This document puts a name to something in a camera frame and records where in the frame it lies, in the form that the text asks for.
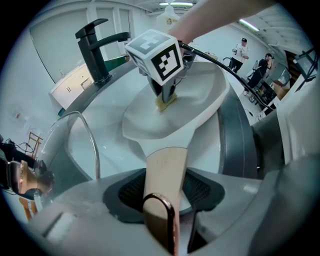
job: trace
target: wooden handle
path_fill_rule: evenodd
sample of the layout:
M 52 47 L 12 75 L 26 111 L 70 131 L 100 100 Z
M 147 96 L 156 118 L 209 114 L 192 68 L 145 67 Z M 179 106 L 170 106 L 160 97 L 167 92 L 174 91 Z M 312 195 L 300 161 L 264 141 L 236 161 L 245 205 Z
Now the wooden handle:
M 176 246 L 179 244 L 180 195 L 186 173 L 187 153 L 186 148 L 168 147 L 154 152 L 146 161 L 144 197 L 158 193 L 173 205 Z M 164 205 L 159 200 L 151 198 L 145 201 L 143 212 L 150 232 L 165 248 L 168 248 L 168 216 Z

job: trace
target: black faucet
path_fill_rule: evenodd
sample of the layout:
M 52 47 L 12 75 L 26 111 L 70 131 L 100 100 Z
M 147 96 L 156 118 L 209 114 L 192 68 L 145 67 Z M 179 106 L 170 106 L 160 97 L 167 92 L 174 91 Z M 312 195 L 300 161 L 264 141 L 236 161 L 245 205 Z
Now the black faucet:
M 100 47 L 117 41 L 123 42 L 130 38 L 129 32 L 122 32 L 98 41 L 95 26 L 107 21 L 107 18 L 98 18 L 95 21 L 90 22 L 88 25 L 85 25 L 77 33 L 75 33 L 75 38 L 80 39 L 78 45 L 86 66 L 88 67 L 89 72 L 94 80 L 94 84 L 100 86 L 107 83 L 111 78 L 111 74 L 109 74 L 105 66 Z

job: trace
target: person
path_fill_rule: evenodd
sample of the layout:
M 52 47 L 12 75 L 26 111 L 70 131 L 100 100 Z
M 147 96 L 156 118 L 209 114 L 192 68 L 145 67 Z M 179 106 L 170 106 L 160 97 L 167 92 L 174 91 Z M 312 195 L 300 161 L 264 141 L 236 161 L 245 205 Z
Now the person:
M 267 69 L 271 69 L 272 67 L 272 55 L 271 53 L 267 53 L 264 58 L 262 58 L 258 63 L 258 68 L 256 71 L 254 71 L 250 81 L 248 82 L 248 86 L 251 88 L 254 88 L 261 78 L 264 77 Z M 244 95 L 247 94 L 249 90 L 247 88 L 244 88 Z
M 169 34 L 188 45 L 197 37 L 255 15 L 274 4 L 273 0 L 245 0 L 245 3 L 238 0 L 201 0 L 181 17 Z
M 238 43 L 235 48 L 232 49 L 232 52 L 234 53 L 229 68 L 233 69 L 234 73 L 237 73 L 245 60 L 249 59 L 249 48 L 247 46 L 247 39 L 242 38 L 241 43 Z

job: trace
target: yellow sponge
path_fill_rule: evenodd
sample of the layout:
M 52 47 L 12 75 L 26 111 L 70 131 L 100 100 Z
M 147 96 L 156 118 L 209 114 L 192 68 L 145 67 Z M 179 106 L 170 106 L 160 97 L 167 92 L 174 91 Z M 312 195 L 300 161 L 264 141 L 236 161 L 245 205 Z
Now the yellow sponge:
M 168 103 L 164 103 L 162 101 L 162 95 L 160 94 L 156 99 L 155 99 L 155 105 L 158 107 L 159 112 L 164 111 L 172 102 L 174 102 L 177 99 L 177 94 L 174 92 L 172 95 L 172 98 L 169 100 Z

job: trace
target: black monitor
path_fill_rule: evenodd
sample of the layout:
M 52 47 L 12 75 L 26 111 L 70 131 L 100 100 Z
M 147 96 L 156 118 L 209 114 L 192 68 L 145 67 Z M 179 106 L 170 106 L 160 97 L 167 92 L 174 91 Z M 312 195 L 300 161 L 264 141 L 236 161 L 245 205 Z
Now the black monitor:
M 304 53 L 300 56 L 296 56 L 295 59 L 293 60 L 293 63 L 297 66 L 297 68 L 299 69 L 299 71 L 301 72 L 301 74 L 303 75 L 306 81 L 310 81 L 316 77 L 318 63 L 315 64 L 314 70 L 307 77 L 307 74 L 310 71 L 312 64 L 314 63 L 314 60 L 310 57 L 308 53 Z

